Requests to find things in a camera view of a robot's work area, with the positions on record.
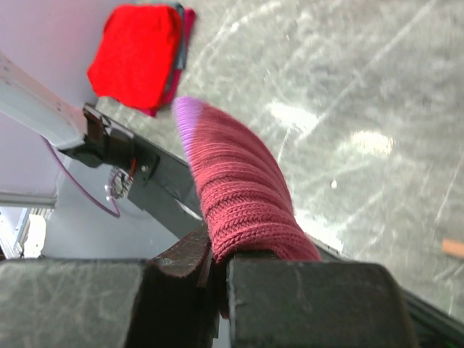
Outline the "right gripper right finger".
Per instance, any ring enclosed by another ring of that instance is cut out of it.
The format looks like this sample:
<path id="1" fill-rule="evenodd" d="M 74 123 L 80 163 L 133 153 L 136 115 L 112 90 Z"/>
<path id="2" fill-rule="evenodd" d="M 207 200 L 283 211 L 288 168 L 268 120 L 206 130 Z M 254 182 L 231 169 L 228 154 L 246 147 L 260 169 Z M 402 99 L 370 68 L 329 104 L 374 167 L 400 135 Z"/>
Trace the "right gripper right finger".
<path id="1" fill-rule="evenodd" d="M 379 264 L 236 257 L 232 347 L 416 347 L 406 303 Z"/>

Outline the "maroon sock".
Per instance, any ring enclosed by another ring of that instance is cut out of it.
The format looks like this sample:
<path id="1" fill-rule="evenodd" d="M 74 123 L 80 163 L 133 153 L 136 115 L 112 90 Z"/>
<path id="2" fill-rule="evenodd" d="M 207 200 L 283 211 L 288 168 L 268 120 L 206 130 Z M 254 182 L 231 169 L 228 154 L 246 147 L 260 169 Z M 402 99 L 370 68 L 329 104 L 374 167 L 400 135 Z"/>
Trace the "maroon sock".
<path id="1" fill-rule="evenodd" d="M 250 251 L 319 260 L 266 145 L 236 118 L 201 99 L 178 97 L 172 111 L 216 263 Z"/>

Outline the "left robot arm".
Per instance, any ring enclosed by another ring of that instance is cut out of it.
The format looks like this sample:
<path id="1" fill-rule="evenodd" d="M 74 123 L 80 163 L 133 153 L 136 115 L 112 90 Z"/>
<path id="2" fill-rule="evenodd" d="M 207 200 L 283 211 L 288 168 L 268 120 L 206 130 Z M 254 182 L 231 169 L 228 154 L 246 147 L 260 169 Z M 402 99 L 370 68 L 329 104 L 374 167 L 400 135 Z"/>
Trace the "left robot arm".
<path id="1" fill-rule="evenodd" d="M 89 167 L 129 170 L 134 161 L 130 135 L 85 104 L 78 109 L 1 54 L 1 111 L 43 136 L 58 152 Z"/>

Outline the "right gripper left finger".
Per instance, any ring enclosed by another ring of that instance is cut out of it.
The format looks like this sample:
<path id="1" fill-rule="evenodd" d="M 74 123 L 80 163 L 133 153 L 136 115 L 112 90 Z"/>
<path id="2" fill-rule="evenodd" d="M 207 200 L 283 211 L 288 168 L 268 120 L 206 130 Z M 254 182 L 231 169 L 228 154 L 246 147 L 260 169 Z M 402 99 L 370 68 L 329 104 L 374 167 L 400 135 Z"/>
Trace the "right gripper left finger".
<path id="1" fill-rule="evenodd" d="M 3 347 L 211 347 L 218 335 L 204 228 L 151 260 L 5 260 Z"/>

